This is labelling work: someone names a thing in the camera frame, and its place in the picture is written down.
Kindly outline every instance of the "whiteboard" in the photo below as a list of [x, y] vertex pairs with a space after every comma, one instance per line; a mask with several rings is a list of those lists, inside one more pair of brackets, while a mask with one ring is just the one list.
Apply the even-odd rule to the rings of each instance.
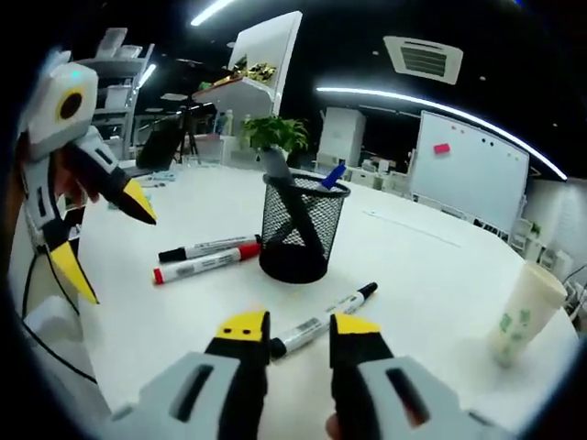
[[460, 121], [422, 112], [412, 193], [510, 232], [526, 189], [526, 151]]

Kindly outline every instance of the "office desk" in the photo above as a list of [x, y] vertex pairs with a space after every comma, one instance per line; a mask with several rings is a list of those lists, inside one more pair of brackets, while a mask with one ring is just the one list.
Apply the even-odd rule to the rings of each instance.
[[[155, 287], [157, 253], [260, 232], [264, 184], [253, 170], [191, 169], [146, 190], [159, 217], [143, 225], [104, 201], [87, 207], [80, 259], [101, 304], [81, 302], [83, 333], [115, 409], [190, 350], [204, 350], [230, 315], [260, 305], [274, 335], [370, 281], [360, 309], [396, 356], [409, 355], [475, 408], [517, 430], [573, 355], [577, 336], [558, 312], [518, 365], [489, 360], [482, 337], [498, 319], [523, 260], [497, 237], [449, 215], [352, 183], [328, 274], [309, 285], [269, 278], [257, 260]], [[260, 439], [325, 438], [333, 411], [327, 337], [269, 367]]]

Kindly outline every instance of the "black mesh pencil cup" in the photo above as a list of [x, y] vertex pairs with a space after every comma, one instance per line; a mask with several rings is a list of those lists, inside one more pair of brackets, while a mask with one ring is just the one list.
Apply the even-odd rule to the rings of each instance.
[[276, 280], [320, 280], [328, 270], [342, 204], [349, 188], [317, 189], [320, 178], [294, 174], [295, 185], [263, 176], [267, 184], [259, 263]]

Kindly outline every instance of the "red marker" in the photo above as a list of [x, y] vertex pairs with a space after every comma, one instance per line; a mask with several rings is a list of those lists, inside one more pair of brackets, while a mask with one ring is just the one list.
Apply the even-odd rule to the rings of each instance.
[[164, 268], [153, 270], [155, 274], [155, 284], [160, 285], [165, 282], [180, 280], [181, 278], [191, 277], [197, 273], [207, 270], [221, 268], [228, 264], [251, 259], [260, 252], [260, 244], [244, 245], [233, 247], [205, 257], [191, 259], [182, 263], [172, 264]]

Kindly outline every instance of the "paper cup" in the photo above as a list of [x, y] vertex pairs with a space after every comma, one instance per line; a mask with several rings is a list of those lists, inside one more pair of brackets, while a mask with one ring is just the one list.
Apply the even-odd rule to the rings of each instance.
[[493, 358], [509, 367], [567, 298], [565, 288], [550, 272], [527, 261], [498, 323], [488, 335]]

